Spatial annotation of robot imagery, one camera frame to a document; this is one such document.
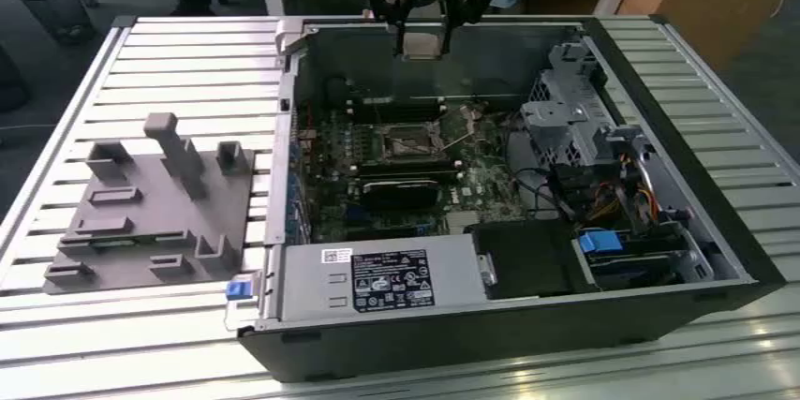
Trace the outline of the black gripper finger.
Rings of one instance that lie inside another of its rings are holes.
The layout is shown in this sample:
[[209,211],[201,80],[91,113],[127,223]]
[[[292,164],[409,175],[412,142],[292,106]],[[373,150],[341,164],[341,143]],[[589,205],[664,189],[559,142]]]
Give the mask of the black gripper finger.
[[453,30],[467,23],[479,23],[485,10],[489,8],[489,0],[443,0],[444,11],[444,35],[441,39],[441,54],[451,51],[451,38]]
[[411,0],[368,0],[372,17],[393,28],[393,55],[404,53],[405,22],[411,13]]

